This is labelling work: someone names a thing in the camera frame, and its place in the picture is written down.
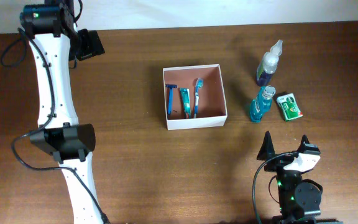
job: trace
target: white box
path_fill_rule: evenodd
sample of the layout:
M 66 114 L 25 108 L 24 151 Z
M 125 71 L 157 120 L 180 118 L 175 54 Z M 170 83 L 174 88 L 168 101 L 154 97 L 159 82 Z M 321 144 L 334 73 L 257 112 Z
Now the white box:
M 198 89 L 197 118 L 185 119 L 180 88 L 190 91 L 191 117 L 194 116 L 195 85 L 197 78 L 204 80 Z M 219 65 L 197 65 L 163 69 L 165 119 L 168 130 L 207 128 L 223 126 L 227 118 L 226 99 L 224 96 L 221 67 Z M 177 85 L 173 89 L 172 112 L 167 114 L 169 88 L 165 84 Z

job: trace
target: white wall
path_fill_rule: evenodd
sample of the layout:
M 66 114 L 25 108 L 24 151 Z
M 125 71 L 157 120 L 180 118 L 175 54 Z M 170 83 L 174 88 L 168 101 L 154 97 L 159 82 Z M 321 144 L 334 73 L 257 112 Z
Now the white wall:
M 17 32 L 26 4 L 0 0 L 0 33 Z M 358 21 L 358 0 L 83 0 L 78 25 L 87 29 L 141 29 L 289 22 Z

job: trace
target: green floss package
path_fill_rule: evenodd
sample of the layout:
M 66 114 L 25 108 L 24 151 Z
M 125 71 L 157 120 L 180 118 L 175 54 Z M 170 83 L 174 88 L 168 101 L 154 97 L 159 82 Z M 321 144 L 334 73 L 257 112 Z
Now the green floss package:
M 301 110 L 299 110 L 298 105 L 296 105 L 293 93 L 279 96 L 277 98 L 277 103 L 283 110 L 285 121 L 291 121 L 303 116 Z

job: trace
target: wooden table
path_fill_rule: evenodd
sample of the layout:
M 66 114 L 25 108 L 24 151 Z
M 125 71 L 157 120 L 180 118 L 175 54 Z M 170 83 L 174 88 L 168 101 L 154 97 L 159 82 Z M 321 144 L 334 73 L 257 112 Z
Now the wooden table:
M 17 38 L 0 35 L 0 54 Z M 303 134 L 321 149 L 305 174 L 324 187 L 320 218 L 358 223 L 358 22 L 185 29 L 106 30 L 106 53 L 70 70 L 80 123 L 96 131 L 93 174 L 99 202 L 114 223 L 253 223 L 252 178 L 269 130 L 277 152 Z M 284 122 L 274 104 L 260 124 L 244 107 L 255 98 L 263 54 L 283 39 L 271 85 L 294 93 L 304 117 Z M 18 57 L 16 47 L 7 59 Z M 25 169 L 10 141 L 37 126 L 39 97 L 29 49 L 17 68 L 0 66 L 0 223 L 73 223 L 61 172 Z M 220 128 L 167 131 L 162 68 L 219 63 L 228 118 Z M 35 166 L 53 159 L 28 140 L 18 144 Z M 260 215 L 279 215 L 261 172 Z M 276 187 L 272 193 L 277 197 Z

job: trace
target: clear plastic bottle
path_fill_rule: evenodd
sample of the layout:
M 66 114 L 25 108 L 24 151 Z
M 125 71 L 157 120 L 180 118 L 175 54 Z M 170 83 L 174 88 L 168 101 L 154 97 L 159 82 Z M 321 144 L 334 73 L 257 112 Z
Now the clear plastic bottle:
M 258 96 L 252 100 L 249 109 L 249 117 L 252 122 L 260 122 L 263 115 L 272 106 L 274 94 L 276 94 L 276 89 L 272 86 L 263 86 L 260 88 Z
M 283 41 L 278 42 L 266 52 L 256 71 L 256 82 L 258 86 L 266 86 L 277 69 L 278 56 L 283 52 Z

